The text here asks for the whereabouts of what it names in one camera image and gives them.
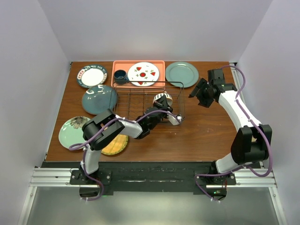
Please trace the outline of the white bowl blue striped outside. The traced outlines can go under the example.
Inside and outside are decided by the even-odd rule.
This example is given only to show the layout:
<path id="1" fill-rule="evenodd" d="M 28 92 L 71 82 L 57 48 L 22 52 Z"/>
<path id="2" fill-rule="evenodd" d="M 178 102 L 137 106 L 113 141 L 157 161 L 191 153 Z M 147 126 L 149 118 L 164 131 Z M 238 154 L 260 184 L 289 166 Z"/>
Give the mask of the white bowl blue striped outside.
<path id="1" fill-rule="evenodd" d="M 167 101 L 168 105 L 171 106 L 173 104 L 173 98 L 167 92 L 161 92 L 161 93 L 158 93 L 157 95 L 155 95 L 154 98 L 153 98 L 153 103 L 155 101 L 158 101 L 163 96 L 166 97 L 166 101 Z"/>

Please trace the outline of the black wire dish rack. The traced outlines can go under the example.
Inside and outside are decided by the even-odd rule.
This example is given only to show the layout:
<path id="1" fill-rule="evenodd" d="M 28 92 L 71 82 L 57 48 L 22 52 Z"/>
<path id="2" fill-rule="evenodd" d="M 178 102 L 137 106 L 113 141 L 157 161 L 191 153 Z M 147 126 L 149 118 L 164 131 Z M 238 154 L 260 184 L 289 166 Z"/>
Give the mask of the black wire dish rack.
<path id="1" fill-rule="evenodd" d="M 152 86 L 135 86 L 128 82 L 119 85 L 112 83 L 117 92 L 118 100 L 114 112 L 129 120 L 142 116 L 146 110 L 153 106 L 154 97 L 163 92 L 172 98 L 172 113 L 185 119 L 184 85 L 182 82 L 157 81 Z"/>

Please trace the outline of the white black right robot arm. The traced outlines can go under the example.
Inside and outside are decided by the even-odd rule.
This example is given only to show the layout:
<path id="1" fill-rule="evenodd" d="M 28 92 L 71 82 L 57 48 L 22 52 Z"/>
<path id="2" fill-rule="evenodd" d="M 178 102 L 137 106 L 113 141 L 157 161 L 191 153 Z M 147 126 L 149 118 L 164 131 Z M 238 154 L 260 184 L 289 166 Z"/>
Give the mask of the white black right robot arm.
<path id="1" fill-rule="evenodd" d="M 206 108 L 213 102 L 219 103 L 237 131 L 231 152 L 212 162 L 209 172 L 197 174 L 196 179 L 220 184 L 227 175 L 242 168 L 258 177 L 266 177 L 272 172 L 272 128 L 253 116 L 241 100 L 240 93 L 241 89 L 225 81 L 223 70 L 219 68 L 209 70 L 208 78 L 202 78 L 189 95 L 190 98 L 197 97 L 198 104 Z"/>

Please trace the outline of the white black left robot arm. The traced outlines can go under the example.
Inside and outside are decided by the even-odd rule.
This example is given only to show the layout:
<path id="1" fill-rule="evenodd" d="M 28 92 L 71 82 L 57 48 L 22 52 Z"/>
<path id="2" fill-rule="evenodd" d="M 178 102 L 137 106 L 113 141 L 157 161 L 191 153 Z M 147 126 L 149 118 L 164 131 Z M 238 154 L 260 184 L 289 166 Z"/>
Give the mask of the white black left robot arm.
<path id="1" fill-rule="evenodd" d="M 82 136 L 85 142 L 75 143 L 69 147 L 70 151 L 83 149 L 83 158 L 79 169 L 83 182 L 85 184 L 102 185 L 98 177 L 99 157 L 102 150 L 118 135 L 143 139 L 164 119 L 169 120 L 174 126 L 182 122 L 180 114 L 173 114 L 173 108 L 169 106 L 165 95 L 154 100 L 153 106 L 149 107 L 136 120 L 120 117 L 112 110 L 107 109 L 84 123 Z"/>

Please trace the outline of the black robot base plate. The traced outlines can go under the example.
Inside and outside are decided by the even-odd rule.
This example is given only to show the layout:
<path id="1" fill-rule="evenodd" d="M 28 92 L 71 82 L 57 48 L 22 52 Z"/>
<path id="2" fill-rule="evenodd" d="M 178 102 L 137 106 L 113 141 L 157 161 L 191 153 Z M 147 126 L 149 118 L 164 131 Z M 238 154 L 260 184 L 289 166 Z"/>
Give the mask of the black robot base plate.
<path id="1" fill-rule="evenodd" d="M 80 185 L 81 196 L 100 193 L 97 181 L 104 185 L 104 194 L 115 192 L 191 192 L 203 194 L 207 186 L 213 197 L 224 197 L 226 188 L 236 184 L 233 173 L 212 177 L 210 162 L 102 162 L 99 169 L 86 177 L 83 169 L 71 170 L 70 184 Z"/>

